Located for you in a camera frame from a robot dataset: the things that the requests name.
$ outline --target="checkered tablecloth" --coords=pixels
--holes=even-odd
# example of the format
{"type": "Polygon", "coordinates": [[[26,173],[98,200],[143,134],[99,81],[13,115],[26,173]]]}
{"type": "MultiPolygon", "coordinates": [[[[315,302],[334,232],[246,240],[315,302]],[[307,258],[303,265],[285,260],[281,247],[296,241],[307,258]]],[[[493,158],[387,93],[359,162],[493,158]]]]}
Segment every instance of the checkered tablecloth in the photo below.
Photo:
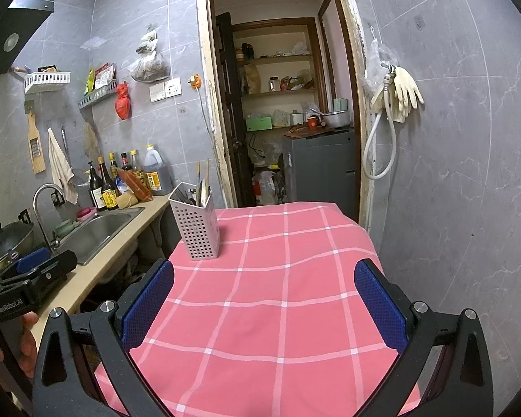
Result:
{"type": "MultiPolygon", "coordinates": [[[[355,414],[396,357],[353,282],[360,259],[380,267],[365,230],[329,203],[217,216],[218,258],[177,246],[174,287],[131,350],[151,387],[176,416],[355,414]]],[[[97,378],[123,411],[102,366],[97,378]]]]}

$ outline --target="faucet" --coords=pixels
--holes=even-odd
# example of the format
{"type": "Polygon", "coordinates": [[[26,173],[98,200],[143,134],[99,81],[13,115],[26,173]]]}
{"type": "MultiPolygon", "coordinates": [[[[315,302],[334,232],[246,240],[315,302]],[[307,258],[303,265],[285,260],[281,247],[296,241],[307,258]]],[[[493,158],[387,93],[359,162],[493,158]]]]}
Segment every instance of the faucet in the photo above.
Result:
{"type": "Polygon", "coordinates": [[[56,249],[60,246],[60,242],[56,239],[56,234],[52,232],[53,239],[49,240],[47,237],[47,233],[44,230],[43,227],[43,220],[40,218],[39,211],[36,209],[36,200],[39,197],[40,193],[42,193],[45,189],[55,189],[60,193],[62,197],[64,197],[64,192],[61,190],[61,188],[58,185],[55,185],[53,183],[45,183],[44,185],[40,186],[39,189],[35,191],[35,195],[33,196],[33,211],[35,212],[35,218],[36,222],[39,224],[40,231],[43,233],[44,242],[47,244],[48,249],[50,249],[50,253],[53,254],[56,252],[56,249]]]}

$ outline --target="silver screw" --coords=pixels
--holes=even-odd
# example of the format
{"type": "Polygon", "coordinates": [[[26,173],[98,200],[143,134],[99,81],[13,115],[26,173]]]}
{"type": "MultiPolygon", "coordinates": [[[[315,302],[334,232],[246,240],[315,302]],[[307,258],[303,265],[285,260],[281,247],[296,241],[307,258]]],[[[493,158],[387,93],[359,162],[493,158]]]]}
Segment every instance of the silver screw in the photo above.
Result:
{"type": "Polygon", "coordinates": [[[477,317],[477,313],[473,309],[467,309],[465,310],[465,316],[470,320],[474,320],[477,317]]]}
{"type": "Polygon", "coordinates": [[[104,301],[100,305],[100,310],[103,312],[109,312],[110,310],[114,309],[114,306],[116,303],[114,301],[104,301]]]}
{"type": "Polygon", "coordinates": [[[52,318],[58,318],[61,315],[61,308],[54,308],[50,311],[50,316],[52,318]]]}
{"type": "Polygon", "coordinates": [[[417,301],[413,304],[413,308],[419,313],[425,313],[428,310],[428,306],[422,301],[417,301]]]}

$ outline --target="blue textured pad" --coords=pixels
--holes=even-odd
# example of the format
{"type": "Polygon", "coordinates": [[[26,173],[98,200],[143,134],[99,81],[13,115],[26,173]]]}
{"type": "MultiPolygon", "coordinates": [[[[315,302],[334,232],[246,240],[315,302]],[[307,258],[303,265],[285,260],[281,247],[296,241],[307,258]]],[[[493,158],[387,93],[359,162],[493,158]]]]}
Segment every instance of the blue textured pad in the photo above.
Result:
{"type": "Polygon", "coordinates": [[[25,274],[31,271],[35,266],[45,263],[48,259],[50,259],[50,251],[47,248],[37,249],[35,252],[20,259],[15,267],[15,271],[17,271],[18,274],[25,274]]]}
{"type": "Polygon", "coordinates": [[[171,271],[172,264],[164,262],[125,315],[122,322],[122,346],[126,351],[143,343],[172,288],[171,271]]]}
{"type": "Polygon", "coordinates": [[[407,346],[405,319],[363,261],[357,262],[353,274],[355,286],[387,347],[402,353],[407,346]]]}

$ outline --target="stainless steel sink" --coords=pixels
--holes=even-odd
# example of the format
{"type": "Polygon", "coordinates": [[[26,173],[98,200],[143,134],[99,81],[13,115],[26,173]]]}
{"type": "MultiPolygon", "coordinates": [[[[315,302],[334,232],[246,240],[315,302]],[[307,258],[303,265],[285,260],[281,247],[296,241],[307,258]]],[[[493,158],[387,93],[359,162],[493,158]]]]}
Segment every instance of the stainless steel sink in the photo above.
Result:
{"type": "Polygon", "coordinates": [[[86,265],[143,210],[143,207],[136,207],[99,213],[62,239],[57,250],[73,251],[77,256],[77,263],[86,265]]]}

